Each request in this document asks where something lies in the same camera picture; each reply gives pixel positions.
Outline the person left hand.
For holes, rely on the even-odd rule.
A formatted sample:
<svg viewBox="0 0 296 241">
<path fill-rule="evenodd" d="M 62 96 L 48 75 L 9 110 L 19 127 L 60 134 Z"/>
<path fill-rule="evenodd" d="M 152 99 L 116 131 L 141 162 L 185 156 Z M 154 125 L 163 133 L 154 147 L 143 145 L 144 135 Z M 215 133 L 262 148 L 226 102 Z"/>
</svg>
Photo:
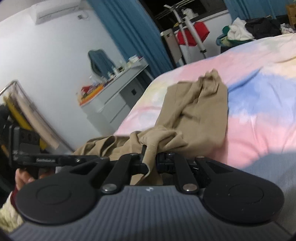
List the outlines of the person left hand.
<svg viewBox="0 0 296 241">
<path fill-rule="evenodd" d="M 51 176 L 55 173 L 52 169 L 44 169 L 41 171 L 41 174 L 37 179 L 42 179 L 48 176 Z M 36 179 L 31 176 L 26 170 L 17 169 L 15 174 L 15 182 L 16 182 L 16 189 L 19 191 L 22 189 L 26 184 L 35 181 Z"/>
</svg>

